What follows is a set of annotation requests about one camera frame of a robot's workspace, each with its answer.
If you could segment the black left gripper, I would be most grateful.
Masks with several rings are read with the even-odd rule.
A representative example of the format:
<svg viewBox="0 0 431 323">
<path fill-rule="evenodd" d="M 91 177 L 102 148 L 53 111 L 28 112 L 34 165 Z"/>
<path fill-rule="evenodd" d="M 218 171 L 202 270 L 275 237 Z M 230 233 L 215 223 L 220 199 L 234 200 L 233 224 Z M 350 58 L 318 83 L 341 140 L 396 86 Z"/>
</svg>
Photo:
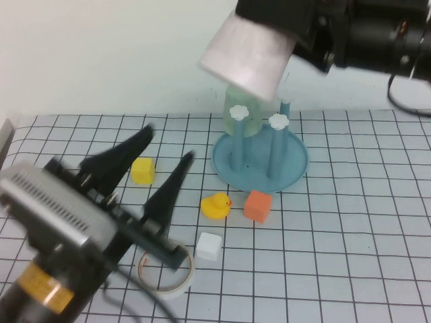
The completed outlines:
<svg viewBox="0 0 431 323">
<path fill-rule="evenodd" d="M 167 231 L 181 186 L 193 164 L 194 151 L 181 158 L 163 185 L 147 200 L 140 219 L 120 207 L 113 195 L 118 183 L 153 137 L 154 128 L 149 124 L 122 143 L 85 158 L 79 164 L 77 174 L 64 168 L 57 159 L 45 165 L 46 171 L 95 202 L 117 227 L 116 235 L 103 249 L 100 260 L 94 260 L 83 252 L 62 252 L 58 256 L 44 258 L 44 269 L 68 287 L 101 286 L 133 244 L 174 270 L 185 260 L 185 248 L 173 244 L 167 238 Z"/>
</svg>

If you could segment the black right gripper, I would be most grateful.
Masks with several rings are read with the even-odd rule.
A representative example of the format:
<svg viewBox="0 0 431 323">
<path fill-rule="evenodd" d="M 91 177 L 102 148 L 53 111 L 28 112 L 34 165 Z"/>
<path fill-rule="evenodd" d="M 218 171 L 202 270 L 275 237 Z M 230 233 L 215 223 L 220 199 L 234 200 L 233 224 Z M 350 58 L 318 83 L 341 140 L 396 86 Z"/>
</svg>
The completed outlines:
<svg viewBox="0 0 431 323">
<path fill-rule="evenodd" d="M 295 56 L 322 73 L 342 60 L 353 1 L 240 0 L 236 15 L 289 34 Z"/>
</svg>

